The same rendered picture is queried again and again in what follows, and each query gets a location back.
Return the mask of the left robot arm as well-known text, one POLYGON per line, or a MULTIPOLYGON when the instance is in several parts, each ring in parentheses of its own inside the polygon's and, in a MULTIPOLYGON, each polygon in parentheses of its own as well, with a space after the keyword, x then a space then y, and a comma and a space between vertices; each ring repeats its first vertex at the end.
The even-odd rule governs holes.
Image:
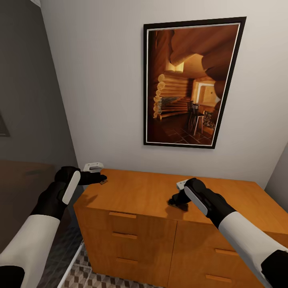
POLYGON ((83 172, 64 166, 23 226, 0 254, 0 288, 36 288, 41 280, 58 226, 77 185, 90 185, 106 180, 92 170, 102 169, 100 162, 85 164, 83 172))

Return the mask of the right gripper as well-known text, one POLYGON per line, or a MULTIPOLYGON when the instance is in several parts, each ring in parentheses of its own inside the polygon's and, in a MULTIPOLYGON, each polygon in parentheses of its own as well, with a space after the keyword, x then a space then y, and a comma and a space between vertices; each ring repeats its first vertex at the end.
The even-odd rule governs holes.
POLYGON ((176 204, 176 206, 179 206, 181 204, 187 204, 188 202, 190 202, 189 200, 185 199, 183 194, 182 194, 183 190, 177 194, 174 194, 172 196, 172 198, 170 199, 170 204, 174 205, 176 204))

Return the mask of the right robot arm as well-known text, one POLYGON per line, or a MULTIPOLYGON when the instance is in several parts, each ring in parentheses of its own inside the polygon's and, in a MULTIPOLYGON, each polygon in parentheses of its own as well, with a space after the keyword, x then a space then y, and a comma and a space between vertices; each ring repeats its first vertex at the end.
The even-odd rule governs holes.
POLYGON ((170 204, 192 201, 210 218, 265 288, 288 288, 288 249, 257 228, 197 178, 176 183, 170 204))

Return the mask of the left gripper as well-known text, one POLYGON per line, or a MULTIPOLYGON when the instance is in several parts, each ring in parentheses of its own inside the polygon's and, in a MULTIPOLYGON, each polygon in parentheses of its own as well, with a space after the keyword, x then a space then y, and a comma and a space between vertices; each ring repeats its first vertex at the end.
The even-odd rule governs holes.
POLYGON ((95 183, 100 183, 102 180, 106 180, 107 177, 105 175, 101 175, 100 172, 85 172, 87 174, 86 182, 83 185, 90 185, 95 183))

